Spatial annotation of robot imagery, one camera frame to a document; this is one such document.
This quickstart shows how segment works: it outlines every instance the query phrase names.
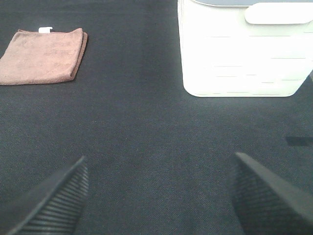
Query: gray lid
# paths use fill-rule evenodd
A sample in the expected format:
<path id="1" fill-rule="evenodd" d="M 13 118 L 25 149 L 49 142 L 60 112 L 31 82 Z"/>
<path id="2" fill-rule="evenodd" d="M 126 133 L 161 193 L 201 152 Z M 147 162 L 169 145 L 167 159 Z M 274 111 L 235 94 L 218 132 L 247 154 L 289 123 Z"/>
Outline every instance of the gray lid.
<path id="1" fill-rule="evenodd" d="M 259 2 L 313 2 L 313 0 L 194 0 L 213 6 L 251 6 Z"/>

